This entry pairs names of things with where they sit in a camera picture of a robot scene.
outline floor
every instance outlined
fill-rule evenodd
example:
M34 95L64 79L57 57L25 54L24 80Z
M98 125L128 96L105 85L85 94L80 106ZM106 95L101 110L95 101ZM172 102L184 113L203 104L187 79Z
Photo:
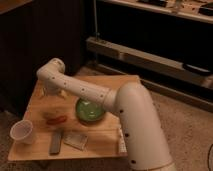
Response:
M82 67L77 75L103 73ZM213 113L192 107L161 94L150 92L159 113L171 154L178 171L208 171L207 156L213 144ZM0 113L0 171L130 171L126 158L58 160L54 162L8 162L12 140L9 131L18 118ZM213 150L209 153L213 169Z

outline cable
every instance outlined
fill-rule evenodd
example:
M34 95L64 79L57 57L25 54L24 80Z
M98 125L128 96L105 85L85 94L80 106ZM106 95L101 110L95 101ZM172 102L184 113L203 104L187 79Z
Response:
M208 156L207 156L207 166L209 171L212 171L210 167L210 162L209 162L212 148L213 148L213 144L209 147Z

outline wooden surface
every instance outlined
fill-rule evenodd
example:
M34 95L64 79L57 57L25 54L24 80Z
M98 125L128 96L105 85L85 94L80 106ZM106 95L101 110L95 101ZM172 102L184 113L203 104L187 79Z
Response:
M118 89L129 81L139 82L138 76L78 76L77 78L98 85ZM83 125L75 116L75 104L78 97L63 92L63 96L44 96L43 85L37 82L29 101L24 119L33 122L37 132L37 140L32 145L13 143L8 156L9 161L48 160L72 158L118 157L118 127L119 119L111 113L106 113L104 119L96 124ZM46 124L45 115L63 114L68 120L58 126ZM62 143L59 155L49 155L51 133L57 128L64 131L76 130L88 135L85 150L80 151Z
M0 14L32 2L33 0L0 0Z

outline red object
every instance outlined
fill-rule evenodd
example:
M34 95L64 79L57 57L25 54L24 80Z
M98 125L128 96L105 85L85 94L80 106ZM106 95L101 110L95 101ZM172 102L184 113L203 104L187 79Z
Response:
M66 115L62 115L62 116L59 116L57 118L47 120L46 124L48 124L48 125L57 125L57 124L66 122L66 120L67 120L67 116Z

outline shelf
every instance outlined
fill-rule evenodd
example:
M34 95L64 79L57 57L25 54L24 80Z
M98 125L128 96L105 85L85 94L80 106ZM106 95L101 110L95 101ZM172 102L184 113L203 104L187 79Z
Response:
M0 14L4 14L33 0L0 0Z
M205 0L205 2L202 0L183 0L183 1L167 0L167 4L165 7L141 3L138 2L137 0L99 0L99 1L213 24L213 16L207 16L198 13L198 10L201 7L201 5L213 2L213 0Z

